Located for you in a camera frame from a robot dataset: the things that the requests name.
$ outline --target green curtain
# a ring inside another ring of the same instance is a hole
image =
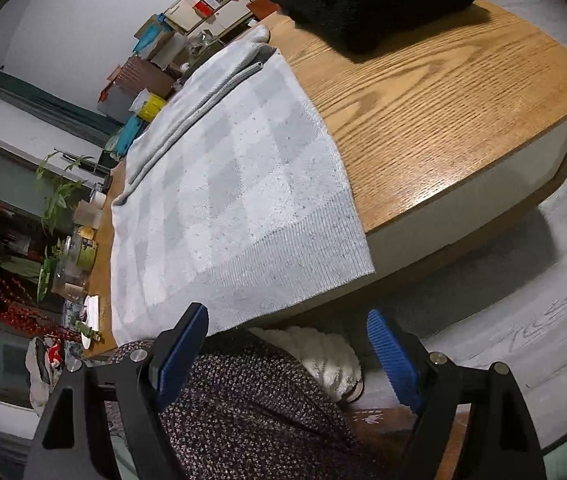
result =
[[[101,148],[121,128],[114,119],[59,99],[5,72],[0,72],[0,99]]]

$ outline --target wooden floor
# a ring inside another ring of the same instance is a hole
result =
[[[490,0],[567,46],[563,0]],[[361,356],[366,392],[359,408],[396,399],[365,338],[376,306],[457,364],[508,363],[542,446],[567,432],[567,181],[538,209],[482,249],[423,282],[360,305],[317,327],[343,333]]]

